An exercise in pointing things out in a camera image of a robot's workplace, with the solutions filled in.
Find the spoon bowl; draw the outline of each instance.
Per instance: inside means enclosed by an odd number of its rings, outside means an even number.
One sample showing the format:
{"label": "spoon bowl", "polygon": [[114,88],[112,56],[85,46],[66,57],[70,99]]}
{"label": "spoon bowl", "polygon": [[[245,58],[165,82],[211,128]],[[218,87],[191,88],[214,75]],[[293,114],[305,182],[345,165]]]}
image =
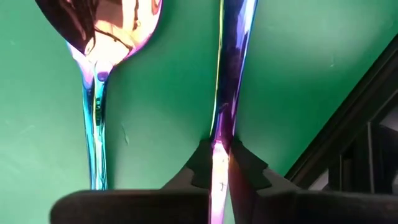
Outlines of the spoon bowl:
{"label": "spoon bowl", "polygon": [[105,190],[104,118],[111,70],[139,51],[155,31],[162,0],[35,0],[67,41],[83,77],[90,188]]}

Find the green surface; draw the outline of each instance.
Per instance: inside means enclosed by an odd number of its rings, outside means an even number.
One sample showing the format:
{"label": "green surface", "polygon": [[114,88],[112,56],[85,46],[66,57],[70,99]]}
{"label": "green surface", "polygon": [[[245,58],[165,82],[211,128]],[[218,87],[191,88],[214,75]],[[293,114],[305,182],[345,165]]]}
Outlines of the green surface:
{"label": "green surface", "polygon": [[[161,187],[208,135],[218,13],[165,0],[152,40],[115,70],[111,185]],[[0,1],[0,27],[0,223],[46,223],[57,198],[88,188],[79,69],[33,0]],[[397,0],[260,0],[239,137],[285,174],[397,31]]]}

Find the iridescent spoon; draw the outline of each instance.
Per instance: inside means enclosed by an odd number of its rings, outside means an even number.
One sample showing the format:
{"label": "iridescent spoon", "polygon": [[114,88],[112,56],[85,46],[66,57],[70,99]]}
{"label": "iridescent spoon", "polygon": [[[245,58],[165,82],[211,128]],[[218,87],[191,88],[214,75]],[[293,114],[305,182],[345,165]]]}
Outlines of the iridescent spoon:
{"label": "iridescent spoon", "polygon": [[111,70],[141,49],[154,32],[162,0],[36,0],[68,42],[83,74],[83,112],[90,188],[105,190],[104,114]]}
{"label": "iridescent spoon", "polygon": [[243,65],[257,0],[221,0],[220,42],[213,124],[211,224],[223,221],[228,185],[228,153],[235,130]]}

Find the black frame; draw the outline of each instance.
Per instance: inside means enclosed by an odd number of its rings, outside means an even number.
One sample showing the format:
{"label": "black frame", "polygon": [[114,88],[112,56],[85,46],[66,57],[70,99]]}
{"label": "black frame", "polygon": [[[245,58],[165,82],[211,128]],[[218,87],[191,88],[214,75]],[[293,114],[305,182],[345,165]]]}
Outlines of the black frame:
{"label": "black frame", "polygon": [[398,92],[398,35],[373,63],[285,178],[302,188],[311,184],[340,157],[358,133],[383,114]]}

